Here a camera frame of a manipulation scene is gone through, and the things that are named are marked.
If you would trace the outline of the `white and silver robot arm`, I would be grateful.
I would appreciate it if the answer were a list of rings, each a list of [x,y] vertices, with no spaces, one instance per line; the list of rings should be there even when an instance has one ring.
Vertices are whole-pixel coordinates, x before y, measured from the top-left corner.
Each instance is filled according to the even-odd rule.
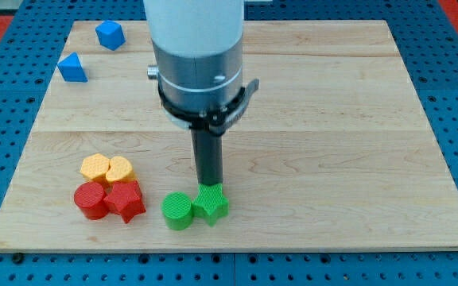
[[[243,0],[144,0],[169,119],[218,111],[243,87]]]

